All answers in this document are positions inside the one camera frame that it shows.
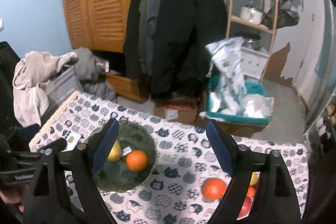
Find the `table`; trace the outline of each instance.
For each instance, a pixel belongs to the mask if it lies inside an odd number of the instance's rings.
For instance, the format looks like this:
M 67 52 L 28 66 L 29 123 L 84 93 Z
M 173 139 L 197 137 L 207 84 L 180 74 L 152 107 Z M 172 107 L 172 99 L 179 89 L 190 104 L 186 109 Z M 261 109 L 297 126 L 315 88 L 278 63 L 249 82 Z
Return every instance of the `table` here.
M 127 119 L 146 128 L 157 145 L 153 174 L 144 185 L 129 193 L 106 193 L 100 190 L 118 223 L 206 224 L 218 205 L 201 195 L 201 185 L 209 177 L 218 177 L 228 185 L 203 128 L 170 122 L 165 119 L 102 100 L 87 93 L 74 92 L 30 142 L 32 152 L 53 142 L 64 131 L 79 133 L 83 142 L 95 128 L 109 118 Z M 296 189 L 301 216 L 308 187 L 307 150 L 303 144 L 278 144 L 244 137 L 234 139 L 253 151 L 269 153 L 276 149 L 286 162 Z M 81 208 L 71 172 L 66 171 L 72 202 Z

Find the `orange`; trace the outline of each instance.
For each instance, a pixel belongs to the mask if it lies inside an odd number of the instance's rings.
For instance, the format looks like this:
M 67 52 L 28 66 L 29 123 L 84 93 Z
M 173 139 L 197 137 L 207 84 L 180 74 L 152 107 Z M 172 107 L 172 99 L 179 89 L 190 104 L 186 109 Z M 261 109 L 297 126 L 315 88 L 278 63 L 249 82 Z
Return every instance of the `orange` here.
M 141 150 L 134 150 L 126 156 L 127 168 L 133 172 L 139 172 L 146 168 L 148 157 Z
M 202 187 L 202 195 L 208 200 L 221 198 L 226 190 L 226 184 L 221 179 L 208 179 Z
M 255 196 L 255 189 L 253 187 L 249 187 L 247 190 L 247 195 L 248 198 L 254 198 Z

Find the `floor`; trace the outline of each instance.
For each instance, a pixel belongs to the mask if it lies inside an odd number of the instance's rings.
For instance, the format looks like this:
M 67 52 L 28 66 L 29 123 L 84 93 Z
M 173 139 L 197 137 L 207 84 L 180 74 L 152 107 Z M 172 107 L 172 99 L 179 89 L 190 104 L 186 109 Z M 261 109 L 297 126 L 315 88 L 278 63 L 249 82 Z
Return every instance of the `floor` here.
M 263 80 L 262 83 L 267 95 L 274 97 L 273 121 L 268 128 L 255 133 L 252 138 L 279 143 L 303 143 L 305 109 L 301 105 L 300 98 L 290 87 L 270 80 Z M 125 107 L 153 114 L 154 102 L 151 100 L 139 104 L 119 96 L 118 103 Z

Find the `finger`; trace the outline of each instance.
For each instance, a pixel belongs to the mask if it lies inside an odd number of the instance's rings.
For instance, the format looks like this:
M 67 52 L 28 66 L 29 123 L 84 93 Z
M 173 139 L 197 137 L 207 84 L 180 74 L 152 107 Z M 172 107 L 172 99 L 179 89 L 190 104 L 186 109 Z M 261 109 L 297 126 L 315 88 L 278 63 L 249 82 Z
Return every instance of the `finger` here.
M 20 191 L 21 203 L 24 205 L 28 194 L 28 185 L 22 185 Z
M 19 210 L 20 210 L 21 213 L 23 213 L 24 209 L 25 209 L 25 208 L 24 208 L 23 205 L 19 205 Z
M 7 204 L 20 203 L 21 197 L 18 191 L 13 188 L 6 188 L 0 191 L 0 197 Z

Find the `yellow pear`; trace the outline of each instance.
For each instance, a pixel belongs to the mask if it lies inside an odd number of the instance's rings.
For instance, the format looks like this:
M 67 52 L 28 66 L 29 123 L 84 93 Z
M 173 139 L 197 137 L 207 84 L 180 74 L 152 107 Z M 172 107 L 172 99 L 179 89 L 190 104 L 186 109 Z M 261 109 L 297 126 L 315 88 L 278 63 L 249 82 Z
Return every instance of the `yellow pear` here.
M 115 162 L 120 159 L 122 153 L 121 145 L 118 140 L 115 141 L 107 160 L 110 162 Z
M 252 177 L 251 177 L 250 186 L 256 185 L 258 183 L 258 180 L 259 180 L 259 172 L 253 172 Z

